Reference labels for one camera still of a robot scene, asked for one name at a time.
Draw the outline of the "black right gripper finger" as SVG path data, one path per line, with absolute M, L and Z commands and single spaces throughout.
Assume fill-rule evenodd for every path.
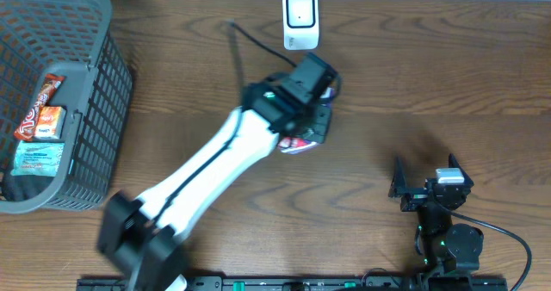
M 468 174 L 465 172 L 465 170 L 461 167 L 461 165 L 459 164 L 459 162 L 457 161 L 457 158 L 455 157 L 455 155 L 453 153 L 450 153 L 449 154 L 449 157 L 448 157 L 448 167 L 450 169 L 454 169 L 455 173 L 457 174 L 461 174 L 462 178 L 463 178 L 463 181 L 464 182 L 467 182 L 469 180 L 469 176 Z
M 388 196 L 401 197 L 407 192 L 406 174 L 400 158 L 394 159 L 394 172 Z

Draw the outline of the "purple red snack packet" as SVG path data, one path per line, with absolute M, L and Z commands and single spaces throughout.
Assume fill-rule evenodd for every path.
M 330 102 L 320 102 L 313 108 L 313 111 L 320 104 L 330 104 L 331 105 Z M 305 141 L 303 139 L 298 138 L 296 136 L 297 132 L 295 134 L 293 134 L 292 136 L 286 136 L 286 137 L 281 139 L 281 141 L 277 145 L 277 148 L 280 150 L 281 153 L 298 154 L 298 153 L 301 153 L 301 152 L 311 150 L 316 146 L 322 145 L 322 144 L 318 144 L 318 143 L 310 142 L 310 141 Z

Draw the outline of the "small orange snack packet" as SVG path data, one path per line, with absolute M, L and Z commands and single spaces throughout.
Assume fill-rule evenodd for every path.
M 34 138 L 40 140 L 57 140 L 61 138 L 66 110 L 60 106 L 46 106 L 34 130 Z

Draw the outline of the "teal snack packet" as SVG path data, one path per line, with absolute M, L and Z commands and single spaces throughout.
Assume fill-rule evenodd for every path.
M 13 162 L 12 176 L 56 176 L 64 143 L 20 142 Z

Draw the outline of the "orange Top chocolate bar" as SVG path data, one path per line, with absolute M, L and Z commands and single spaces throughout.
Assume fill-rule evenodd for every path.
M 32 140 L 40 117 L 40 111 L 46 106 L 47 102 L 55 94 L 64 80 L 64 76 L 57 76 L 52 73 L 45 75 L 44 82 L 40 88 L 39 95 L 34 105 L 25 115 L 19 127 L 14 131 L 14 136 L 16 139 L 23 141 Z

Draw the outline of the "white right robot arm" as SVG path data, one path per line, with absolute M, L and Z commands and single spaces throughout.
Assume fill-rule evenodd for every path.
M 484 235 L 477 227 L 452 222 L 473 185 L 454 155 L 419 188 L 408 185 L 405 167 L 395 159 L 388 196 L 400 199 L 401 211 L 417 214 L 415 247 L 425 261 L 424 271 L 402 280 L 401 290 L 474 290 L 472 273 L 480 268 Z

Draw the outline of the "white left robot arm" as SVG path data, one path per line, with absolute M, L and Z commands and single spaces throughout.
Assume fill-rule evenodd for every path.
M 243 89 L 241 104 L 184 165 L 134 199 L 106 202 L 97 249 L 124 275 L 127 290 L 184 290 L 184 241 L 210 205 L 248 168 L 276 148 L 279 133 L 259 114 L 264 102 L 292 104 L 267 83 Z

